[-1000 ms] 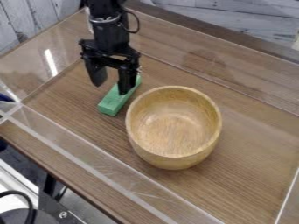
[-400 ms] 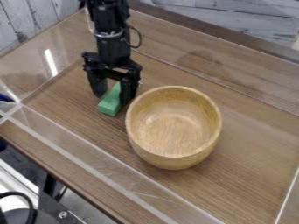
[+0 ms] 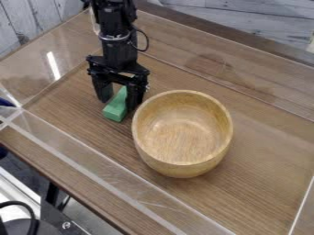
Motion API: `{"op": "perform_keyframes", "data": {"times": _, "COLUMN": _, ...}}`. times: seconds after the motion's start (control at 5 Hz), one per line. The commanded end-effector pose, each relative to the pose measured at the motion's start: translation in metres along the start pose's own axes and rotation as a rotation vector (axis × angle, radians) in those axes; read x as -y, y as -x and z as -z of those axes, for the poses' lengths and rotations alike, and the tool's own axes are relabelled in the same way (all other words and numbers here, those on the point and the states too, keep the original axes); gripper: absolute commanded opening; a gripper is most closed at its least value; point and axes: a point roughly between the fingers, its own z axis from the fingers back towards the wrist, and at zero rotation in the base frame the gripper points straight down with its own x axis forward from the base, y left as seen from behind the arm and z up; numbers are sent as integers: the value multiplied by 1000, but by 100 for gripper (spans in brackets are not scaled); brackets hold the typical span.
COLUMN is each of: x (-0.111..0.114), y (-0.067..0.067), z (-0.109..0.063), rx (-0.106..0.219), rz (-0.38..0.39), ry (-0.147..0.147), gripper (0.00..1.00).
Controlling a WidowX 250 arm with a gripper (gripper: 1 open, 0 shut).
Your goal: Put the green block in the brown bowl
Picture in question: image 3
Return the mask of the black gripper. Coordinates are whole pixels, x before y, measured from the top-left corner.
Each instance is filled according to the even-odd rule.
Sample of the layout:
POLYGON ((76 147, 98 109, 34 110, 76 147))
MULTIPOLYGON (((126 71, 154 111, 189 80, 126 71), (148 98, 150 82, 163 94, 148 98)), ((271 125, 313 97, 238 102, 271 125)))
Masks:
POLYGON ((98 99, 106 103, 112 98, 111 77, 126 82, 120 73, 135 75, 132 82, 127 85, 127 111, 131 112, 142 103, 148 85, 148 70, 138 64, 138 39, 108 40, 102 38, 102 56, 88 56, 86 59, 90 64, 87 69, 92 77, 98 99))

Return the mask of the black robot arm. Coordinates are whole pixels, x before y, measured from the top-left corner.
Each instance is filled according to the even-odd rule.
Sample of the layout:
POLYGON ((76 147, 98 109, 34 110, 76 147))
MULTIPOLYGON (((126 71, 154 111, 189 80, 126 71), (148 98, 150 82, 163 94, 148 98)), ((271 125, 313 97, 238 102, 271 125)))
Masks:
POLYGON ((99 25, 98 38, 102 55, 88 55, 87 73, 92 78, 98 99, 106 103, 112 98, 112 84, 127 88, 127 111, 142 103, 148 85, 150 71, 138 63, 138 19, 132 0, 91 0, 95 21, 99 25))

